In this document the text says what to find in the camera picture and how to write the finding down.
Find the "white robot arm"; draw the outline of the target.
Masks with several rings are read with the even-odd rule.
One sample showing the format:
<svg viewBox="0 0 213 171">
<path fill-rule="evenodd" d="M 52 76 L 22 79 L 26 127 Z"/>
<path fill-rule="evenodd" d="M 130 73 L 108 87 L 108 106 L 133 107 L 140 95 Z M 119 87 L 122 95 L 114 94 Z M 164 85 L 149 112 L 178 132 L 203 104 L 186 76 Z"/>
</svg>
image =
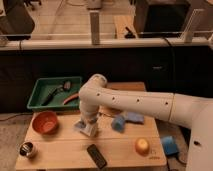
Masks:
<svg viewBox="0 0 213 171">
<path fill-rule="evenodd" d="M 191 130 L 186 171 L 213 171 L 213 98 L 113 90 L 106 85 L 104 75 L 94 74 L 79 90 L 84 134 L 97 133 L 100 106 L 154 117 Z"/>
</svg>

